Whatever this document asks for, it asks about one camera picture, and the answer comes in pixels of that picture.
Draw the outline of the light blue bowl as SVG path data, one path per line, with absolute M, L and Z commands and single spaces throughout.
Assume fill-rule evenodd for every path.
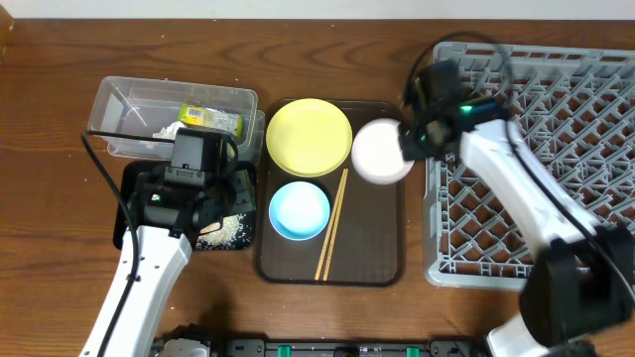
M 268 216 L 274 230 L 291 241 L 318 236 L 330 218 L 331 206 L 324 191 L 307 181 L 280 187 L 270 200 Z

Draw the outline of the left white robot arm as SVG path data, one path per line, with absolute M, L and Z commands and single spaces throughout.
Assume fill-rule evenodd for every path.
M 147 355 L 199 237 L 256 207 L 249 171 L 228 134 L 182 128 L 171 143 L 170 161 L 139 173 L 128 196 L 101 162 L 94 163 L 117 199 L 125 228 L 84 356 Z

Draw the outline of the pink white bowl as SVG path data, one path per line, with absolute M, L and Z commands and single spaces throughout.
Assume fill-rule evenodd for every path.
M 392 184 L 403 179 L 414 162 L 403 158 L 395 119 L 380 118 L 365 124 L 355 135 L 351 160 L 356 172 L 374 184 Z

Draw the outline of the pile of rice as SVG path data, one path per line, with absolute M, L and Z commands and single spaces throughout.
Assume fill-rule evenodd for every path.
M 250 227 L 244 222 L 246 215 L 225 217 L 203 228 L 196 240 L 197 250 L 239 250 L 251 242 Z

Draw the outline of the white tissue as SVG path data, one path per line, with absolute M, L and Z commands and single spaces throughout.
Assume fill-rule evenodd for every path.
M 169 126 L 162 128 L 159 132 L 154 133 L 152 137 L 155 139 L 169 140 L 173 142 L 176 139 L 178 131 L 185 127 L 186 125 L 183 122 L 176 121 Z

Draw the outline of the yellow green snack wrapper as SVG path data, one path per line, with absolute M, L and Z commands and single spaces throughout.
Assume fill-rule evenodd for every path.
M 220 130 L 236 138 L 242 135 L 244 122 L 239 114 L 192 104 L 182 106 L 179 120 L 187 126 Z

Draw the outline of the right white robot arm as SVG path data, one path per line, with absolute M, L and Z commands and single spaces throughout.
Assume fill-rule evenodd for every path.
M 488 185 L 532 254 L 518 314 L 487 334 L 491 355 L 548 356 L 632 317 L 633 236 L 571 199 L 524 142 L 509 101 L 469 98 L 446 60 L 413 66 L 403 103 L 414 114 L 399 130 L 404 159 L 454 155 Z

